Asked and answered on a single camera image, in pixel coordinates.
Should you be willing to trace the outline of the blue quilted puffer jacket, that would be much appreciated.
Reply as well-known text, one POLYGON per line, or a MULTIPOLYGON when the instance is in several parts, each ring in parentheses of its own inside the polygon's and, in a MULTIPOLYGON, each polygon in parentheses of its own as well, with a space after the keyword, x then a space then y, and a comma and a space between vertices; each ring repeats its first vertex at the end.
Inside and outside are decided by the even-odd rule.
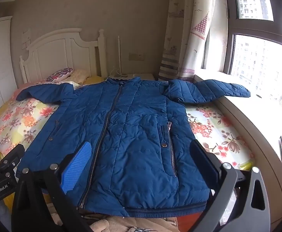
POLYGON ((18 101, 35 98, 59 107, 30 144, 18 172, 44 170, 89 142, 92 152, 66 194, 76 208, 139 218, 201 212, 210 190, 190 155, 195 137, 185 105, 223 96, 250 97, 250 92, 217 80, 140 78, 109 78, 78 89, 67 83, 28 87, 18 101))

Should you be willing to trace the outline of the beige plaid fleece clothing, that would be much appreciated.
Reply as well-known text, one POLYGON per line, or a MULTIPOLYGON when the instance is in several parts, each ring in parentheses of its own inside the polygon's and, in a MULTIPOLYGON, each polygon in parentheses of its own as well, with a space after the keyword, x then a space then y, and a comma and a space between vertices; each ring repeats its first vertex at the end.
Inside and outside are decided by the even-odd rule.
POLYGON ((93 231, 179 231, 177 219, 109 216, 77 209, 93 231))

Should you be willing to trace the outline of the floral bed quilt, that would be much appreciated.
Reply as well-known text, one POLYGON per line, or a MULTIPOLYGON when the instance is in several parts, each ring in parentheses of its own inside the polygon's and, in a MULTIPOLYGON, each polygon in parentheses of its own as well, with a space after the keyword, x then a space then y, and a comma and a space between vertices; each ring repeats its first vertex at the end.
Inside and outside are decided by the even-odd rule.
MULTIPOLYGON (((18 94, 31 86, 27 83, 15 90, 0 107, 0 160, 19 143, 28 148, 58 108, 33 98, 17 101, 18 94)), ((188 106, 186 113, 193 134, 207 152, 236 169, 253 166, 254 155, 246 141, 213 103, 188 106)))

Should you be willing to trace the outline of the beige window sill ledge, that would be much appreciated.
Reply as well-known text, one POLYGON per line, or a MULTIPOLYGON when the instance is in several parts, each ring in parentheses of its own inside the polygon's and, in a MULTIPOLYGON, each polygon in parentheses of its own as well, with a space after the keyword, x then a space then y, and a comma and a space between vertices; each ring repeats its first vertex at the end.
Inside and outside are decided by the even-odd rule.
POLYGON ((282 110, 255 92, 249 98, 229 96, 212 103, 229 119, 253 153, 253 166, 261 170, 268 193, 271 224, 278 224, 282 221, 282 162, 279 151, 282 110))

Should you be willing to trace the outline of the purple patterned pillow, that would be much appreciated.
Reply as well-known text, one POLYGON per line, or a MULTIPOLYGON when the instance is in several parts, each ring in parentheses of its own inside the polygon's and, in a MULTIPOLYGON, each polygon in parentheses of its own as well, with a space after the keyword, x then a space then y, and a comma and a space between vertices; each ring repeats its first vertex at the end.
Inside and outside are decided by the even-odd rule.
POLYGON ((60 69, 45 79, 45 82, 61 82, 73 73, 73 68, 60 69))

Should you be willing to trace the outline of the yellow pillow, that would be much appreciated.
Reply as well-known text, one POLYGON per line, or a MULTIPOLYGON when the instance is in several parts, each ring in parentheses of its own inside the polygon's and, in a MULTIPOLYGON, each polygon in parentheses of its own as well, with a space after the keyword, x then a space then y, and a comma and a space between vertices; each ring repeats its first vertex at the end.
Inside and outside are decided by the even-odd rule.
POLYGON ((84 82, 83 85, 93 85, 93 84, 98 84, 101 82, 104 82, 105 79, 103 77, 100 76, 92 76, 92 77, 88 77, 84 82))

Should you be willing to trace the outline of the peach floral pillow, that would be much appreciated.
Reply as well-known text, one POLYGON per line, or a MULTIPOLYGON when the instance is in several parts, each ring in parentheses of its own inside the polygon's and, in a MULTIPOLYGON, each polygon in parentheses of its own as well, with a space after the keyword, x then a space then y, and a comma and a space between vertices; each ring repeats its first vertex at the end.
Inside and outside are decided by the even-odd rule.
POLYGON ((82 69, 76 69, 65 80, 74 82, 74 83, 79 84, 79 85, 82 85, 88 77, 90 77, 90 73, 88 71, 82 70, 82 69))

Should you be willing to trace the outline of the white bedside table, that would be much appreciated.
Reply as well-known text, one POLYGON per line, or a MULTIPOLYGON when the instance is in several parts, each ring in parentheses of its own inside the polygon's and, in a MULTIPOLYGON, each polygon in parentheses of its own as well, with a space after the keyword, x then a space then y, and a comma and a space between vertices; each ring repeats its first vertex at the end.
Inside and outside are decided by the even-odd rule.
POLYGON ((130 80, 136 77, 140 77, 141 80, 151 80, 151 81, 155 80, 154 76, 151 73, 115 74, 115 75, 110 75, 109 77, 119 80, 130 80))

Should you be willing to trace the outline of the white wooden headboard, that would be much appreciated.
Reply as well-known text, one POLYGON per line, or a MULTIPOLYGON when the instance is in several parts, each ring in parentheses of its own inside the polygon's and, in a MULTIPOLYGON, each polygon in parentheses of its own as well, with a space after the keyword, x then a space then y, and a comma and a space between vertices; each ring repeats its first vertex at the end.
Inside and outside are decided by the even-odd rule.
POLYGON ((24 83, 46 79, 64 69, 82 69, 89 75, 108 77, 105 31, 98 31, 98 39, 84 41, 81 28, 65 28, 49 32, 32 42, 26 50, 28 58, 20 57, 19 65, 24 83))

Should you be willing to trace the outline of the patterned curtain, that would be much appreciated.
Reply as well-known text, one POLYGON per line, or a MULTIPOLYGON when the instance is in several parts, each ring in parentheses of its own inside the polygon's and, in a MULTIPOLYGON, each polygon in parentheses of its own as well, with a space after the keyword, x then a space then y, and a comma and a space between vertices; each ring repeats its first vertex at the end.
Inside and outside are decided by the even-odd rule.
POLYGON ((191 81, 202 68, 216 0, 169 0, 158 79, 191 81))

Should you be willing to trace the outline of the wall power socket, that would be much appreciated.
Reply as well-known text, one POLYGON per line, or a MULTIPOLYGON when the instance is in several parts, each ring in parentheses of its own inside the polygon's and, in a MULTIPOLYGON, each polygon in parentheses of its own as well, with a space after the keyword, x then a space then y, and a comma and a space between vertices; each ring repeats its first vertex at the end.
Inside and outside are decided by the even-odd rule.
POLYGON ((145 55, 143 53, 129 53, 128 60, 129 61, 144 61, 145 55))

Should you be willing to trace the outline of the window with dark frame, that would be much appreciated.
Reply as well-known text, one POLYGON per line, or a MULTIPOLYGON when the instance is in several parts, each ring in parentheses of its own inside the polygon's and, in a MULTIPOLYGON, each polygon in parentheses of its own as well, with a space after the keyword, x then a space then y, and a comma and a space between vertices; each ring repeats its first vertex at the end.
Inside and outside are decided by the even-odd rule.
POLYGON ((202 68, 231 73, 237 36, 282 46, 282 0, 215 0, 202 68))

